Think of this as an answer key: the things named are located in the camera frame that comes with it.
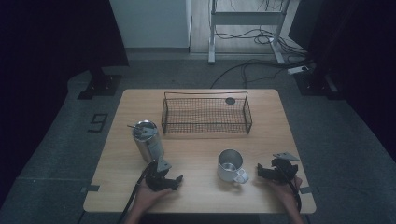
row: white power adapter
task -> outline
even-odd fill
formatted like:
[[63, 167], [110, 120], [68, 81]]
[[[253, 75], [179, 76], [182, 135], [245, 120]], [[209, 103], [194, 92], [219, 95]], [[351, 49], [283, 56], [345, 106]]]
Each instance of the white power adapter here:
[[295, 68], [288, 69], [288, 74], [294, 75], [296, 73], [306, 72], [308, 70], [309, 70], [309, 68], [307, 66], [295, 67]]

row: white wall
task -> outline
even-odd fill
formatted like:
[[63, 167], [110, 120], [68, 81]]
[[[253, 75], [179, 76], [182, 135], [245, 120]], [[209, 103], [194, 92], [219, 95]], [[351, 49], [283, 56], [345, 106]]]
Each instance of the white wall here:
[[188, 48], [191, 0], [110, 0], [125, 48]]

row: wire basket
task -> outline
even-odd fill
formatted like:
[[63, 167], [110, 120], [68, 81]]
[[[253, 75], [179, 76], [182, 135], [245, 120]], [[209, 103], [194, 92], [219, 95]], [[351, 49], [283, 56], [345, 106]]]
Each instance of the wire basket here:
[[165, 92], [163, 133], [249, 133], [248, 92]]

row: stainless steel container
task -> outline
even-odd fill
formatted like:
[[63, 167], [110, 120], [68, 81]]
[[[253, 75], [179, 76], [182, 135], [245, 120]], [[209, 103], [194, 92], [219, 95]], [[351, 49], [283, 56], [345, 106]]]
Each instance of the stainless steel container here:
[[137, 122], [132, 128], [132, 136], [146, 162], [158, 160], [163, 156], [163, 144], [157, 126], [149, 121]]

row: black stand base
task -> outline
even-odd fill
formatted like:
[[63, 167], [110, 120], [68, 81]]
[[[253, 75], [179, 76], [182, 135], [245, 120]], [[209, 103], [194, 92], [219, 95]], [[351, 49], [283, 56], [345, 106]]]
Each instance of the black stand base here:
[[329, 100], [343, 100], [341, 92], [333, 85], [330, 77], [314, 77], [312, 73], [294, 74], [301, 95], [326, 96]]
[[91, 100], [93, 96], [113, 96], [120, 84], [121, 75], [106, 75], [98, 82], [91, 80], [85, 91], [82, 91], [79, 100]]

